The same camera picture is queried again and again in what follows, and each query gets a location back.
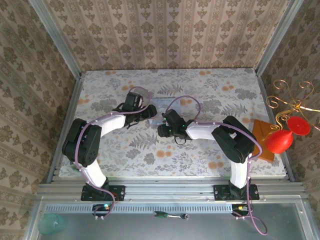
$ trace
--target ventilated metal strip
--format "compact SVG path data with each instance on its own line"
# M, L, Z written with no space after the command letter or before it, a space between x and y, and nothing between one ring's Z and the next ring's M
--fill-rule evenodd
M54 203L45 206L46 213L57 214L92 214L92 204L63 204ZM154 211L163 211L172 214L227 214L232 212L230 203L203 203L203 204L140 204L117 203L114 214L152 214Z

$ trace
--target work surface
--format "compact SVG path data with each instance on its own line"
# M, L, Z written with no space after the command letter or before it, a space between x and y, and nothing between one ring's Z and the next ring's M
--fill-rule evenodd
M82 76L83 88L74 118L89 121L108 114L125 101L128 90L141 86L152 98L190 95L201 103L199 122L221 122L235 116L249 130L253 120L269 121L256 75L251 68L162 69L88 71ZM147 96L142 90L135 91ZM182 117L193 119L196 103L180 101ZM177 145L174 138L161 138L149 121L117 129L102 137L98 162L109 177L230 176L230 160L212 140L198 139ZM252 176L286 175L279 155L274 162L254 160ZM64 157L59 177L77 177L80 173Z

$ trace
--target green cup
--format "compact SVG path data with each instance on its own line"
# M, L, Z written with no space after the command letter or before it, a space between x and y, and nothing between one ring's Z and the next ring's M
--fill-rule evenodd
M45 214L38 224L38 230L42 235L60 233L66 228L66 220L54 213Z

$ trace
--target patterned wallpaper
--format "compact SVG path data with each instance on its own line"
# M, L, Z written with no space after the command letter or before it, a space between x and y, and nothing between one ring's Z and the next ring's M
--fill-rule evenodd
M27 0L0 0L0 239L23 237L74 77Z
M300 99L306 97L308 91L299 87L299 81L312 82L315 93L306 105L320 109L320 0L304 1L262 74L269 95L275 92L272 82L277 79L286 80L293 95ZM287 91L276 93L289 99ZM320 127L319 112L307 112L307 116ZM320 223L320 131L313 128L309 135L296 137L287 153L295 178L304 182L311 207Z
M82 71L254 67L289 0L45 0Z

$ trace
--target wooden board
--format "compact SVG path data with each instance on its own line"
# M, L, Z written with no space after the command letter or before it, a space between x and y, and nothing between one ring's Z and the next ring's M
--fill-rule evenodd
M265 121L260 121L255 119L254 124L253 124L253 130L252 134L256 137L256 140L262 147L262 154L258 157L259 159L266 160L270 163L274 161L275 154L270 152L263 139L273 130L270 128L272 124L265 122ZM257 146L254 147L254 151L252 155L255 155L259 153L259 148Z

